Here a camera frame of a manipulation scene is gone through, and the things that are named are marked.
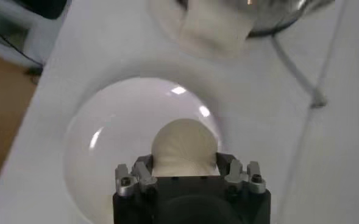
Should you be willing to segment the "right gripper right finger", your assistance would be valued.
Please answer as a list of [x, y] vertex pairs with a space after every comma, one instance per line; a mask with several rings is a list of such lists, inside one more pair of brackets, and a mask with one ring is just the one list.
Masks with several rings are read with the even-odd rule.
[[217, 153], [216, 165], [228, 187], [241, 191], [244, 184], [247, 184], [248, 191], [253, 194], [266, 192], [266, 181], [261, 175], [260, 165], [257, 161], [251, 161], [244, 170], [241, 161], [233, 155]]

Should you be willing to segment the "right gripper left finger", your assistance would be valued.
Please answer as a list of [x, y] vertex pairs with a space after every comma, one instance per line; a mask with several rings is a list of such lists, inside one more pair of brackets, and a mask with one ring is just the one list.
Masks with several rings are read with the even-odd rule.
[[126, 164], [119, 164], [115, 169], [116, 193], [120, 197], [131, 197], [136, 191], [156, 190], [157, 178], [152, 175], [152, 170], [152, 155], [138, 157], [130, 172]]

